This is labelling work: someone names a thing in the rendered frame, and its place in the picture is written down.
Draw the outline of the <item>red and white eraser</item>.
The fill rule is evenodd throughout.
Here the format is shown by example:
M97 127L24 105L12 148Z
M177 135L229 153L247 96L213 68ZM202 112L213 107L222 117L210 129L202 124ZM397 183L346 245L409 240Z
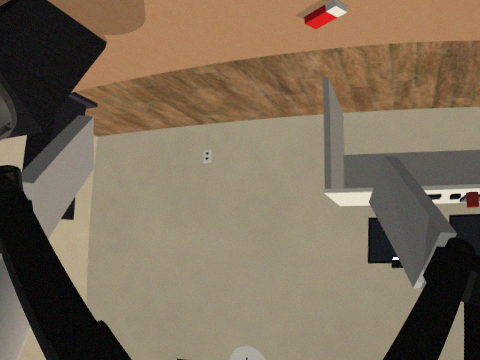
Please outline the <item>red and white eraser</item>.
M332 0L304 17L305 24L318 29L328 22L347 13L347 5L339 0Z

